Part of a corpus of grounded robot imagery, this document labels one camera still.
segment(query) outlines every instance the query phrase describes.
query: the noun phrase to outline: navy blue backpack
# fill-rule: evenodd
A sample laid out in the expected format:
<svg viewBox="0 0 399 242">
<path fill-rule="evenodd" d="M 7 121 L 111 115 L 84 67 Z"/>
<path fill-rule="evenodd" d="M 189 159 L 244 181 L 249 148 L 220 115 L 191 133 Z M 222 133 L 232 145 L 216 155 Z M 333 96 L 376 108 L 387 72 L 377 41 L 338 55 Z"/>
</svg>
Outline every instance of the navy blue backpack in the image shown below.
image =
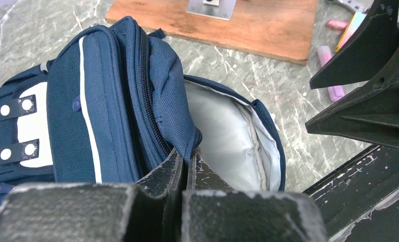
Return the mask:
<svg viewBox="0 0 399 242">
<path fill-rule="evenodd" d="M 26 182 L 132 183 L 175 148 L 200 146 L 237 190 L 283 190 L 285 158 L 264 105 L 199 77 L 131 17 L 82 31 L 56 59 L 0 88 L 0 204 Z"/>
</svg>

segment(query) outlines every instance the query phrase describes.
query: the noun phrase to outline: marble surface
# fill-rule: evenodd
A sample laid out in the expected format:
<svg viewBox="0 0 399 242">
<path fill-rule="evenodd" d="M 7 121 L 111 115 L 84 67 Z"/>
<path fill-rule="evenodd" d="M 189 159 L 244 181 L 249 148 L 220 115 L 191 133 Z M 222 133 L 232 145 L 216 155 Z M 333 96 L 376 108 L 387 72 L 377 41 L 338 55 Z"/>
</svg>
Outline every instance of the marble surface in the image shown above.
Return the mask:
<svg viewBox="0 0 399 242">
<path fill-rule="evenodd" d="M 372 0 L 360 0 L 369 6 Z M 14 74 L 55 58 L 79 31 L 99 23 L 112 0 L 17 0 L 0 7 L 0 86 Z M 349 20 L 348 11 L 319 0 L 307 66 L 167 37 L 187 74 L 221 82 L 249 99 L 259 98 L 273 114 L 287 159 L 287 190 L 301 192 L 367 147 L 341 137 L 310 135 L 305 122 L 331 104 L 326 89 L 310 90 L 320 68 L 316 48 L 332 49 L 340 37 L 329 19 Z M 345 92 L 360 84 L 345 86 Z"/>
</svg>

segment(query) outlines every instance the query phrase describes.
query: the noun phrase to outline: white piping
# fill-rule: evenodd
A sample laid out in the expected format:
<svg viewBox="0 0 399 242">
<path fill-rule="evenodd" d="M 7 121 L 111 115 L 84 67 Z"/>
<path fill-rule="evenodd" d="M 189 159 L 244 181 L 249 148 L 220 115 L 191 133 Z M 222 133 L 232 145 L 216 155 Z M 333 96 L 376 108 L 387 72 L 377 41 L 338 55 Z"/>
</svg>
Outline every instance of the white piping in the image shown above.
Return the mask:
<svg viewBox="0 0 399 242">
<path fill-rule="evenodd" d="M 87 125 L 88 136 L 90 138 L 91 152 L 93 153 L 94 173 L 96 174 L 96 183 L 102 183 L 102 172 L 100 167 L 99 151 L 97 149 L 96 139 L 94 138 L 93 128 L 91 127 L 90 117 L 88 116 L 87 102 L 85 99 L 85 72 L 84 72 L 84 37 L 79 42 L 80 47 L 80 100 L 81 111 Z"/>
</svg>

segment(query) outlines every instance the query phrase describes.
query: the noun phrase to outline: pink object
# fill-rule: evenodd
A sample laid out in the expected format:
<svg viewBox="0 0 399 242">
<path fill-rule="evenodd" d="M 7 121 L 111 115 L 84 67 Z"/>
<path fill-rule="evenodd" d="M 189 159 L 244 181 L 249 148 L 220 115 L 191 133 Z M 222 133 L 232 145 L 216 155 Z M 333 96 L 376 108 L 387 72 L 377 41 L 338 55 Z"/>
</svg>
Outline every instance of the pink object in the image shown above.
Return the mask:
<svg viewBox="0 0 399 242">
<path fill-rule="evenodd" d="M 331 30 L 343 33 L 345 32 L 349 23 L 342 20 L 330 19 L 325 25 Z"/>
<path fill-rule="evenodd" d="M 318 47 L 317 52 L 321 67 L 323 67 L 333 57 L 330 47 L 327 45 Z M 327 87 L 327 91 L 332 102 L 336 102 L 345 96 L 342 86 Z"/>
</svg>

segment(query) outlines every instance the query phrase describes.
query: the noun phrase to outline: wooden board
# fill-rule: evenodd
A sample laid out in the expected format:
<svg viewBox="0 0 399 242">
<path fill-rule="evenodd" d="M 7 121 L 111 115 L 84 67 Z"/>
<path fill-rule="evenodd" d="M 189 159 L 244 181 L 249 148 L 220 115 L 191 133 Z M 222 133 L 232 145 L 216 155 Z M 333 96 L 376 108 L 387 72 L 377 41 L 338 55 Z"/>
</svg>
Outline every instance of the wooden board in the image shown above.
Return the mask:
<svg viewBox="0 0 399 242">
<path fill-rule="evenodd" d="M 186 13 L 189 0 L 115 0 L 106 20 L 129 15 L 147 31 L 305 65 L 318 0 L 237 0 L 230 21 Z"/>
</svg>

